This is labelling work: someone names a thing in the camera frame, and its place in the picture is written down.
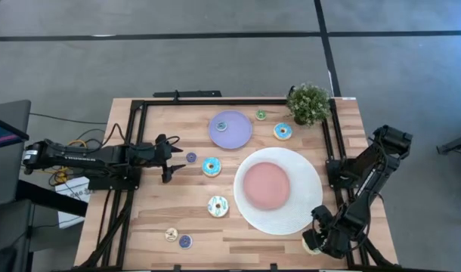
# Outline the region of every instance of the potted plant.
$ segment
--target potted plant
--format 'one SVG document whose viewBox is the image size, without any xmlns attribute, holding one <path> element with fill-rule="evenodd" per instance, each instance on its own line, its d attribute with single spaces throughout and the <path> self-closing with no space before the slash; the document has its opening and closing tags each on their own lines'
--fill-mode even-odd
<svg viewBox="0 0 461 272">
<path fill-rule="evenodd" d="M 313 125 L 328 117 L 330 104 L 328 91 L 311 83 L 292 86 L 287 97 L 287 107 L 298 125 Z"/>
</svg>

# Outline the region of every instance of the small pot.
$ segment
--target small pot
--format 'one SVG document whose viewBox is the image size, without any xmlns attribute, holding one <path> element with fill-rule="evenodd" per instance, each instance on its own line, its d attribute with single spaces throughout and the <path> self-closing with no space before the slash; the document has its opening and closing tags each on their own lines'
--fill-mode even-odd
<svg viewBox="0 0 461 272">
<path fill-rule="evenodd" d="M 294 122 L 298 125 L 306 125 L 306 121 L 302 121 L 300 118 L 297 116 L 294 116 Z"/>
</svg>

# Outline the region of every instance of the concrete floor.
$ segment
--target concrete floor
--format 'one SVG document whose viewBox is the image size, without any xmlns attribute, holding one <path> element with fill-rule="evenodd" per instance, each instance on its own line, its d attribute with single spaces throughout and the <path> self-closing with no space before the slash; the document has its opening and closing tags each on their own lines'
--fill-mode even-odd
<svg viewBox="0 0 461 272">
<path fill-rule="evenodd" d="M 328 31 L 461 29 L 461 1 L 322 2 Z M 0 36 L 318 30 L 309 0 L 0 2 Z M 414 134 L 383 190 L 399 262 L 461 271 L 461 155 L 435 152 L 461 135 L 461 36 L 330 43 L 342 95 L 357 97 L 367 132 L 389 124 Z M 330 88 L 320 38 L 0 42 L 0 103 L 30 99 L 35 113 L 72 119 L 106 120 L 114 97 L 272 96 L 306 81 Z M 28 132 L 64 143 L 93 127 L 32 116 Z M 22 178 L 48 186 L 44 175 Z M 55 221 L 54 211 L 36 211 L 34 225 Z M 71 267 L 80 230 L 37 233 L 34 249 L 54 248 L 36 253 L 33 271 Z"/>
</svg>

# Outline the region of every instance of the computer screen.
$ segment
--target computer screen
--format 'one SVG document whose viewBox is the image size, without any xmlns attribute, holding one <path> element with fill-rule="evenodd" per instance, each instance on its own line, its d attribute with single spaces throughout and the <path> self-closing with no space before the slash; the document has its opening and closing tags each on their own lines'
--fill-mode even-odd
<svg viewBox="0 0 461 272">
<path fill-rule="evenodd" d="M 29 140 L 29 136 L 0 120 L 0 147 Z"/>
</svg>

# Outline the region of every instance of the purple disc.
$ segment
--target purple disc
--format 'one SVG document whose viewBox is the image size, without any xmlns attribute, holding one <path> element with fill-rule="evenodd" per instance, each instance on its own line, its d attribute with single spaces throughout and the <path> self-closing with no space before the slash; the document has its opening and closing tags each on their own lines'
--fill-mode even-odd
<svg viewBox="0 0 461 272">
<path fill-rule="evenodd" d="M 217 130 L 217 123 L 225 122 L 224 131 Z M 218 146 L 235 149 L 243 146 L 251 138 L 252 124 L 247 116 L 236 110 L 225 110 L 214 116 L 209 124 L 209 136 Z"/>
</svg>

